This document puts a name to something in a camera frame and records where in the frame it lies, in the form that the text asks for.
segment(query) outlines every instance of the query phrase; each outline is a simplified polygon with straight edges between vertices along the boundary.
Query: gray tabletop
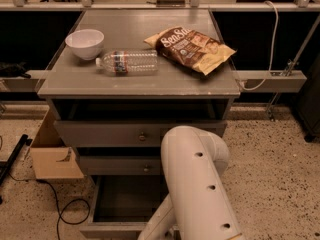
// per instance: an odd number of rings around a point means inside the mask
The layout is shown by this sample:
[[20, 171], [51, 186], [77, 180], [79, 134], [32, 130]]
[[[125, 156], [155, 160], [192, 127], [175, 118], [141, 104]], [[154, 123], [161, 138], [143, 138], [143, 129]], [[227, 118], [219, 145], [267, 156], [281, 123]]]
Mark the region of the gray tabletop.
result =
[[[88, 10], [77, 29], [93, 28], [105, 35], [104, 52], [150, 49], [143, 40], [166, 28], [183, 26], [219, 39], [208, 10]], [[65, 47], [38, 91], [44, 98], [217, 98], [238, 97], [239, 88], [228, 63], [208, 76], [158, 56], [152, 76], [112, 77], [95, 61], [83, 61]]]

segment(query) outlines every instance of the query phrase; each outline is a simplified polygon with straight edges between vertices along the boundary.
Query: white cable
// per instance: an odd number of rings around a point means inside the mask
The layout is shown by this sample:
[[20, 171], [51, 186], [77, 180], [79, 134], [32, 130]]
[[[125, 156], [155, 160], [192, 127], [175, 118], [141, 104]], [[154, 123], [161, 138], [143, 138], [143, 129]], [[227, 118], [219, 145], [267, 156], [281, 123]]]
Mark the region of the white cable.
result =
[[[268, 68], [268, 72], [270, 72], [271, 68], [272, 68], [272, 63], [273, 63], [274, 42], [275, 42], [277, 28], [278, 28], [279, 15], [278, 15], [277, 8], [275, 7], [275, 5], [271, 1], [265, 1], [265, 3], [267, 5], [270, 5], [274, 9], [274, 12], [276, 14], [276, 22], [275, 22], [274, 29], [273, 29], [272, 42], [271, 42], [271, 54], [270, 54], [270, 61], [269, 61], [269, 68]], [[254, 90], [258, 89], [261, 85], [263, 85], [266, 80], [267, 80], [267, 78], [264, 78], [258, 85], [256, 85], [255, 87], [252, 87], [252, 88], [246, 88], [244, 85], [241, 85], [240, 83], [238, 83], [238, 85], [240, 86], [240, 88], [242, 88], [245, 91], [254, 91]]]

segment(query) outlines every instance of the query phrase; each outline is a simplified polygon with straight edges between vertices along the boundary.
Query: chip bag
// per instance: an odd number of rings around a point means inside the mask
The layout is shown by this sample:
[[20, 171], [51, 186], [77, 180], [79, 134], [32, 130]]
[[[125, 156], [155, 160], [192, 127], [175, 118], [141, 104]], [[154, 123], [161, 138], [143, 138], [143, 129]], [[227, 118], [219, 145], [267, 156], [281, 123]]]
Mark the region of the chip bag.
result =
[[144, 40], [164, 57], [208, 75], [234, 50], [195, 30], [181, 26], [166, 29]]

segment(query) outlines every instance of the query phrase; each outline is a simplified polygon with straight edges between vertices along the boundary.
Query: cardboard box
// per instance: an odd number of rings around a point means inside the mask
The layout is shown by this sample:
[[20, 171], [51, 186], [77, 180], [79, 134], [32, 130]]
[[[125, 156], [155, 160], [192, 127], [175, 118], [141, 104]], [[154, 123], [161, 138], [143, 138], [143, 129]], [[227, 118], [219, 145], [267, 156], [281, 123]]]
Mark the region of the cardboard box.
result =
[[65, 147], [55, 130], [54, 115], [47, 112], [31, 143], [30, 154], [37, 179], [82, 179], [72, 148]]

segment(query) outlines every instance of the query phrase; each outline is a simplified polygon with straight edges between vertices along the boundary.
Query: drawer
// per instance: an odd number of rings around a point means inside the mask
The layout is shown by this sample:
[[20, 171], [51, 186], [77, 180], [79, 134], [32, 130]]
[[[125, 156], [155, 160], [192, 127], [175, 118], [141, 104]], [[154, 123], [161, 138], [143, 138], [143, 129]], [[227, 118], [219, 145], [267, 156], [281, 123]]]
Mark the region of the drawer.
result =
[[160, 175], [160, 147], [77, 148], [86, 175]]
[[98, 177], [90, 216], [80, 231], [86, 238], [136, 240], [167, 194], [160, 175]]
[[72, 147], [158, 147], [165, 133], [179, 125], [189, 125], [222, 136], [226, 121], [56, 121], [55, 128], [66, 145]]

